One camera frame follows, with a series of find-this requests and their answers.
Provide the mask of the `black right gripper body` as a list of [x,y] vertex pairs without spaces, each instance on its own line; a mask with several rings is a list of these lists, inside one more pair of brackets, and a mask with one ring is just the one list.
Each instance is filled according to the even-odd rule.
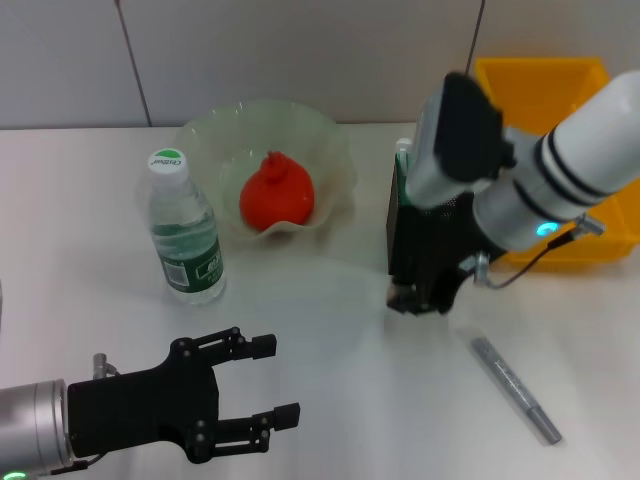
[[491,242],[462,240],[442,243],[431,249],[418,264],[409,312],[414,315],[448,313],[461,285],[473,274],[478,253],[484,253],[494,261],[506,251]]

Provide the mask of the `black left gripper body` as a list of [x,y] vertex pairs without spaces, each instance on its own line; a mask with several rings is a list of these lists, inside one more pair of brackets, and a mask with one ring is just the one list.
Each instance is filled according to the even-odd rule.
[[158,366],[67,389],[68,433],[77,457],[155,442],[180,447],[192,463],[214,456],[219,392],[196,341],[177,339]]

